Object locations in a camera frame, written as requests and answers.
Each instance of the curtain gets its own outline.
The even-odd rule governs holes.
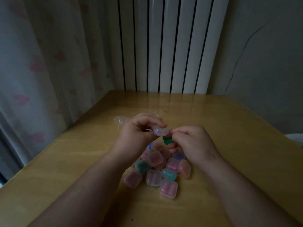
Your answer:
[[[114,89],[102,1],[0,0],[0,130],[15,170]]]

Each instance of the left arm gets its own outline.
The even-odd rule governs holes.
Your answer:
[[[152,131],[146,131],[150,124],[166,127],[153,114],[128,119],[115,145],[28,226],[82,227],[91,225],[97,218],[101,223],[122,174],[157,138]]]

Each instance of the white radiator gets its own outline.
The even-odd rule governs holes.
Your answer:
[[[228,0],[105,0],[116,89],[206,93]]]

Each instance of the hand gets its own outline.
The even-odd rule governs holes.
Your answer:
[[[120,129],[120,135],[110,152],[116,159],[123,160],[128,167],[131,166],[147,145],[159,137],[150,131],[151,124],[156,124],[160,128],[167,127],[161,118],[151,113],[141,113],[128,118]]]
[[[221,158],[214,142],[203,127],[181,126],[170,130],[173,143],[168,145],[171,153],[184,151],[186,157],[203,169],[208,163]]]

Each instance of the green object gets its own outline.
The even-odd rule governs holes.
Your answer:
[[[170,138],[167,138],[167,137],[164,137],[164,136],[162,136],[162,137],[163,137],[165,145],[168,145],[169,143],[173,142],[172,137],[170,137]]]
[[[134,167],[141,174],[145,174],[147,171],[151,169],[151,166],[145,160],[140,160],[134,165]]]
[[[172,172],[172,171],[169,171],[169,170],[167,170],[167,169],[163,169],[162,170],[162,175],[163,175],[163,177],[165,177],[165,178],[169,178],[169,179],[171,179],[171,180],[175,180],[176,179],[176,177],[177,177],[177,174],[176,173],[174,173],[174,172]]]

